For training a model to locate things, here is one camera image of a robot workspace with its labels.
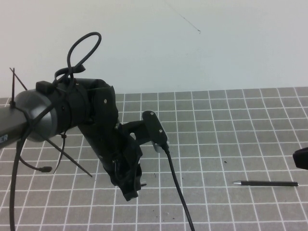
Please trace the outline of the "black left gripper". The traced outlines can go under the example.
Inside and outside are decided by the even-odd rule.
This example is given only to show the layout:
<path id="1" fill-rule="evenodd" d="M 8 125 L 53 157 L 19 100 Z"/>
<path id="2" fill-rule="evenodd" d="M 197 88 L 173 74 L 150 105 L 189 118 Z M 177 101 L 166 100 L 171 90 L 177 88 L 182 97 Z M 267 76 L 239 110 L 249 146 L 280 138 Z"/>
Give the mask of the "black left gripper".
<path id="1" fill-rule="evenodd" d="M 141 189 L 142 151 L 138 140 L 130 134 L 142 126 L 142 121 L 119 122 L 118 113 L 93 114 L 80 125 L 80 131 L 100 159 L 114 186 L 118 186 L 126 201 L 138 197 Z"/>

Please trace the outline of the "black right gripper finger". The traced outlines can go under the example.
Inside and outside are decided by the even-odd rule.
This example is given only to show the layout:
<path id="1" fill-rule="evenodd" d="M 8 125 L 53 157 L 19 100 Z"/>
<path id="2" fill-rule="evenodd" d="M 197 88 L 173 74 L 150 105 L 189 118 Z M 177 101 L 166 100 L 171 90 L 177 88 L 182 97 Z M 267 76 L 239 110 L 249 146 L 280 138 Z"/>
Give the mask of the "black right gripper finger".
<path id="1" fill-rule="evenodd" d="M 308 147 L 295 151 L 293 160 L 297 168 L 308 170 Z"/>

